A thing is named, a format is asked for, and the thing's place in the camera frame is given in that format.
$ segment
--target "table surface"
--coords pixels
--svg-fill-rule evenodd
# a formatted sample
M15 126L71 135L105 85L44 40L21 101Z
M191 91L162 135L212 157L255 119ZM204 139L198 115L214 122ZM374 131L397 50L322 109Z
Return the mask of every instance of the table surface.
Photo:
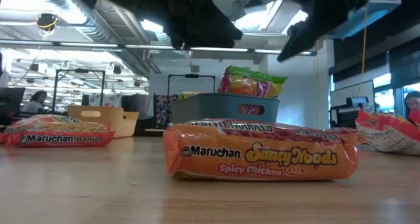
M0 148L1 223L418 223L420 160L362 149L348 180L176 181L161 138Z

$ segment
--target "instant noodle package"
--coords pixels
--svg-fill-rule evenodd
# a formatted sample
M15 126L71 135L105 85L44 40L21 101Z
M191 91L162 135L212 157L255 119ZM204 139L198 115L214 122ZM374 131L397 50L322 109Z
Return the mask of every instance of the instant noodle package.
M7 146L106 146L114 138L101 123L68 116L36 115L16 122L0 135Z
M277 99L282 92L286 77L270 76L237 66L227 67L219 86L219 93L234 93L254 97ZM245 105L240 108L242 114L262 114L257 105Z
M420 122L418 112L412 111L409 116L416 123ZM420 129L400 115L360 110L356 127L376 150L420 155Z
M167 172L178 179L346 179L364 142L355 129L238 120L177 124L163 134Z

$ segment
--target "woman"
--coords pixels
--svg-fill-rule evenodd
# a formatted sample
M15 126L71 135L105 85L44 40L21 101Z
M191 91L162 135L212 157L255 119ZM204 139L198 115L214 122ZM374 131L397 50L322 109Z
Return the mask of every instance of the woman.
M44 108L43 103L47 98L47 92L38 91L32 95L31 101L24 106L22 109L23 112L37 113L38 109Z
M406 118L408 121L414 124L413 120L408 118L410 110L420 110L420 92L412 91L409 92L405 99L406 103Z

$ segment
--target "gray plastic bin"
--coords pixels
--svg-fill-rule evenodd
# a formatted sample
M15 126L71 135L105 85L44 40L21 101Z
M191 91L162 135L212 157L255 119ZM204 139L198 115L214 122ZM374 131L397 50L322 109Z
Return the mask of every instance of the gray plastic bin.
M204 118L231 118L276 122L279 106L277 99L265 99L230 93L200 93L187 99L171 103L173 123L184 123ZM257 105L264 108L261 115L239 113L243 104Z

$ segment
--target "exposed ductwork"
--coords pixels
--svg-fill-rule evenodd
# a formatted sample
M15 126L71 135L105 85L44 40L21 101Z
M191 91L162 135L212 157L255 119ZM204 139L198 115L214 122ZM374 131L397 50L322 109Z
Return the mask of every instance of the exposed ductwork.
M86 28L77 28L81 33L92 39L95 43L123 43L121 38L107 25L102 17L95 11L91 10L80 0L45 0L56 5L63 12L74 15L83 15L86 18ZM122 52L112 53L119 57L127 67L137 75L148 77L150 69L148 64L141 61L130 50L124 49Z

